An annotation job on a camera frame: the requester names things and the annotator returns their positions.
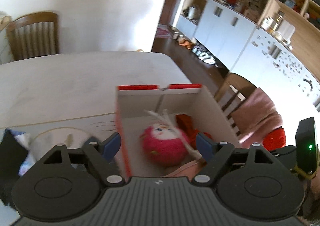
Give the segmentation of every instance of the floor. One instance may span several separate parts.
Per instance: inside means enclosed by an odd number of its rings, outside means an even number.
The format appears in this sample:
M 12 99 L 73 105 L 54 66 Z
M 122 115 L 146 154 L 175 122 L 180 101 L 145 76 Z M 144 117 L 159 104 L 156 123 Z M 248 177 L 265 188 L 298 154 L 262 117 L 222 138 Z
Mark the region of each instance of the floor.
M 151 51 L 170 56 L 192 83 L 207 86 L 213 95 L 222 86 L 224 78 L 229 72 L 225 67 L 217 68 L 204 63 L 174 39 L 156 38 Z

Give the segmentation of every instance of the pink rug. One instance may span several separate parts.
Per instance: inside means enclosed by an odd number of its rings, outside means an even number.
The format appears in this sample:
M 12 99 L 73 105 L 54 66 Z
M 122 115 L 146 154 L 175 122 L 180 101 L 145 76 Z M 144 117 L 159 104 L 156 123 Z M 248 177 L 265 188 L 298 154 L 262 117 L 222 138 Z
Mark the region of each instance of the pink rug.
M 168 27 L 165 25 L 158 25 L 156 38 L 172 38 Z

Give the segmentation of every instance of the wooden chair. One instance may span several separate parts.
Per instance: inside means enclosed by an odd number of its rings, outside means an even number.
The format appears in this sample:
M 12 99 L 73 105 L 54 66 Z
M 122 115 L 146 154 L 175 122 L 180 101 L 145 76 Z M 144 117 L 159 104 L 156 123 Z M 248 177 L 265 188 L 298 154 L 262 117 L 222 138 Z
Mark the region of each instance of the wooden chair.
M 53 12 L 20 17 L 6 31 L 15 61 L 59 54 L 58 15 Z
M 236 89 L 236 92 L 231 89 L 230 85 Z M 230 120 L 231 114 L 244 103 L 245 99 L 247 99 L 255 89 L 256 86 L 254 86 L 247 79 L 238 74 L 229 73 L 222 87 L 217 91 L 214 98 L 217 102 L 219 102 L 226 94 L 233 94 L 232 97 L 227 101 L 227 103 L 224 104 L 221 108 L 222 111 L 225 112 L 231 105 L 233 106 L 232 111 L 227 115 L 227 119 Z M 233 122 L 231 124 L 231 127 L 234 129 L 236 127 L 236 124 Z

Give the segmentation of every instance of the plush toy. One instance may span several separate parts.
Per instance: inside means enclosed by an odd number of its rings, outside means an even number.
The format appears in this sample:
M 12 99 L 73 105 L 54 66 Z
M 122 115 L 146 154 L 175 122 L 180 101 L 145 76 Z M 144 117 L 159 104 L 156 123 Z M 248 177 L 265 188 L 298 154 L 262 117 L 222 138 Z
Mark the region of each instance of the plush toy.
M 189 143 L 187 135 L 182 130 L 179 132 L 180 137 Z M 179 165 L 188 154 L 182 140 L 177 138 L 176 133 L 166 124 L 155 123 L 149 126 L 141 138 L 143 150 L 148 158 L 164 167 Z

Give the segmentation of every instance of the cardboard box on shelf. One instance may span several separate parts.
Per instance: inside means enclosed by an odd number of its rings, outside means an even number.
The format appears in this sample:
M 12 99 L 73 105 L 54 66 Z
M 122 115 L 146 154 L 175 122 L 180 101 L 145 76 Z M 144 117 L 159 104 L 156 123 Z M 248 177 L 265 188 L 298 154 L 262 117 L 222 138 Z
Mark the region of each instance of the cardboard box on shelf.
M 215 142 L 227 141 L 240 147 L 225 114 L 205 86 L 175 84 L 167 89 L 158 89 L 156 85 L 119 86 L 116 122 L 121 149 L 116 160 L 124 178 L 166 175 L 164 167 L 147 159 L 140 139 L 144 130 L 158 121 L 145 110 L 162 114 L 164 109 L 174 124 L 176 114 L 187 114 L 192 117 L 194 127 L 211 134 Z

